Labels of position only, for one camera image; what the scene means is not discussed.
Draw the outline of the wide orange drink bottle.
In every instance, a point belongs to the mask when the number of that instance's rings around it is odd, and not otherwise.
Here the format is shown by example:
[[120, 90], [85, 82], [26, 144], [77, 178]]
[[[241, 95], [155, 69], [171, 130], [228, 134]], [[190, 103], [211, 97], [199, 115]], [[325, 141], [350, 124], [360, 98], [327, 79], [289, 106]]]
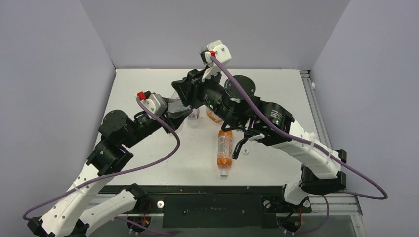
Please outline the wide orange drink bottle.
[[223, 120], [220, 117], [218, 117], [213, 111], [211, 111], [209, 108], [206, 108], [206, 114], [215, 123], [223, 122]]

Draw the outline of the slim orange drink bottle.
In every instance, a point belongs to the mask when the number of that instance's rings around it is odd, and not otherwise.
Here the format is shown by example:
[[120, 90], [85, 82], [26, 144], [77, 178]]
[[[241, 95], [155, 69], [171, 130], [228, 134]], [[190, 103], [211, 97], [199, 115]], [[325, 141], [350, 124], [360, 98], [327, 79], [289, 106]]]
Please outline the slim orange drink bottle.
[[218, 133], [216, 163], [220, 172], [221, 179], [228, 178], [228, 172], [232, 166], [232, 152], [233, 152], [232, 145], [233, 145], [232, 131], [220, 130]]

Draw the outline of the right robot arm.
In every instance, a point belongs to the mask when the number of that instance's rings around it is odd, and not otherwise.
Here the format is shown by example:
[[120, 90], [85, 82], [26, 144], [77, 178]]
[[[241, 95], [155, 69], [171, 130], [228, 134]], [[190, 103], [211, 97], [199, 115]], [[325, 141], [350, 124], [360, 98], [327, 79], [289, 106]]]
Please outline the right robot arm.
[[206, 106], [221, 118], [227, 128], [243, 132], [240, 148], [247, 141], [282, 150], [301, 163], [301, 174], [284, 185], [279, 206], [293, 210], [309, 194], [326, 195], [346, 188], [345, 151], [333, 151], [314, 133], [307, 132], [284, 107], [255, 96], [253, 80], [234, 75], [220, 84], [221, 74], [204, 78], [204, 71], [191, 70], [171, 85], [185, 106]]

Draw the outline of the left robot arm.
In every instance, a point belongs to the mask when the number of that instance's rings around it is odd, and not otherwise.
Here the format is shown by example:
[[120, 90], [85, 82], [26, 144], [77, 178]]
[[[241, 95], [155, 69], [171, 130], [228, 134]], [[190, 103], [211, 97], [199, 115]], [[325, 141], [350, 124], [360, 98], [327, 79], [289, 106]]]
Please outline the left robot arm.
[[175, 133], [191, 113], [190, 107], [173, 96], [140, 92], [137, 102], [142, 111], [130, 118], [121, 110], [110, 111], [99, 128], [100, 142], [87, 158], [80, 174], [65, 195], [54, 199], [54, 206], [44, 215], [29, 219], [28, 228], [39, 237], [87, 237], [100, 226], [130, 211], [150, 208], [147, 192], [138, 184], [123, 186], [118, 193], [89, 207], [91, 201], [116, 175], [123, 174], [131, 160], [133, 147], [164, 128]]

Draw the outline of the blue cap pepsi bottle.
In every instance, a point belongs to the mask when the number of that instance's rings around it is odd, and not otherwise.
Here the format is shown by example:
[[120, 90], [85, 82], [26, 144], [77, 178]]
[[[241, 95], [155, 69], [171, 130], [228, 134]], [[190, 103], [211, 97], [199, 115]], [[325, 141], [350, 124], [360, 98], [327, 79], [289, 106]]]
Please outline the blue cap pepsi bottle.
[[171, 98], [169, 99], [168, 112], [174, 113], [174, 112], [179, 112], [179, 111], [188, 110], [188, 109], [190, 109], [190, 107], [185, 107], [182, 104], [177, 92], [175, 91], [172, 94]]

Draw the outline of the clear water bottle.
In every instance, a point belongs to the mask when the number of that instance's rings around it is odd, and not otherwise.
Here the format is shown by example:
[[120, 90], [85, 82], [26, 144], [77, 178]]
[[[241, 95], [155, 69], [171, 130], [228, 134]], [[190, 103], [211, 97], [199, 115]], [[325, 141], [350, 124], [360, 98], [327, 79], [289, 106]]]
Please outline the clear water bottle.
[[192, 112], [188, 115], [186, 122], [190, 127], [198, 127], [200, 124], [200, 109], [192, 109]]

